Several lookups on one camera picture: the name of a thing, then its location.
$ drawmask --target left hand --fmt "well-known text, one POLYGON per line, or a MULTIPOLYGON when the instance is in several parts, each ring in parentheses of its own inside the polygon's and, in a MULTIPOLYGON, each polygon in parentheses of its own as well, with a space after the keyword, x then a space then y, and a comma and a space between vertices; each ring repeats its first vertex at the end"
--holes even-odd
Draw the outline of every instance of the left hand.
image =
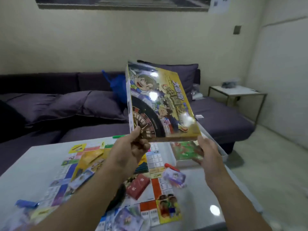
POLYGON ((123 180, 131 177, 142 156, 151 147, 146 139, 136 140, 141 128, 137 126, 129 135, 119 138, 113 145, 107 164, 120 170, 123 180))

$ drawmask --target green marker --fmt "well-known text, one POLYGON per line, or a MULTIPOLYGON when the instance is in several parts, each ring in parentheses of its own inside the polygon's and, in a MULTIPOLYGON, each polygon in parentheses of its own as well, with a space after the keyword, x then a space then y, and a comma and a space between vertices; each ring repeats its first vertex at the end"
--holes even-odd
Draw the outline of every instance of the green marker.
POLYGON ((121 137, 123 137, 123 136, 125 136, 125 135, 115 135, 115 136, 112 136, 112 138, 113 138, 113 139, 119 139, 119 138, 121 138, 121 137))

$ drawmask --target blue bag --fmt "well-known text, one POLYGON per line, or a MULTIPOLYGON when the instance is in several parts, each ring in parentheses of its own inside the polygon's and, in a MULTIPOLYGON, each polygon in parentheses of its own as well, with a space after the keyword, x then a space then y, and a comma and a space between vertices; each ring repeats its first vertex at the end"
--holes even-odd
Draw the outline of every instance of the blue bag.
POLYGON ((102 73, 106 80, 110 83, 110 88, 115 93, 119 101, 127 105, 127 95, 126 95, 126 81, 124 74, 118 74, 116 77, 112 77, 107 74, 104 70, 102 73))

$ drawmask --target metal table frame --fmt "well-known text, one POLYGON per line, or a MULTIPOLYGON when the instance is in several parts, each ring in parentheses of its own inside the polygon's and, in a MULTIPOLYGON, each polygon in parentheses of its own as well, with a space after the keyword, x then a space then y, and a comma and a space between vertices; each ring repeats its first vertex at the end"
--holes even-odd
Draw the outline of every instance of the metal table frame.
POLYGON ((210 86, 210 87, 209 87, 209 92, 208 92, 208 97, 210 96, 211 89, 213 89, 213 90, 215 90, 215 91, 217 91, 217 92, 219 92, 219 93, 224 94, 224 95, 226 95, 226 96, 227 96, 226 106, 228 105, 228 102, 229 102, 229 98, 230 98, 230 97, 236 97, 236 98, 237 98, 237 97, 241 97, 241 96, 249 96, 249 95, 262 95, 262 96, 263 96, 262 103, 261 103, 261 105, 260 105, 260 107, 259 107, 258 114, 257 114, 256 120, 255 120, 255 122, 254 122, 254 126, 256 126, 256 125, 257 125, 258 120, 259 120, 259 117, 260 117, 261 110, 262 110, 262 108, 263 108, 263 105, 264 105, 265 99, 266 99, 266 97, 267 97, 267 93, 255 93, 255 94, 235 94, 235 95, 230 95, 230 94, 227 94, 227 93, 225 93, 225 92, 223 92, 223 91, 220 91, 220 90, 215 89, 215 88, 213 88, 212 86, 210 86))

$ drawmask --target roulette wheel illustration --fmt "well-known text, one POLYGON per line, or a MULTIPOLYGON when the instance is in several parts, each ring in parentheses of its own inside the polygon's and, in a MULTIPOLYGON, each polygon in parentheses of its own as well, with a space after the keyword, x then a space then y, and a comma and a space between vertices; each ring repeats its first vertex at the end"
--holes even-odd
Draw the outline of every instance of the roulette wheel illustration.
POLYGON ((166 137, 163 124, 157 114, 145 102, 132 96, 134 126, 141 127, 144 139, 166 137))

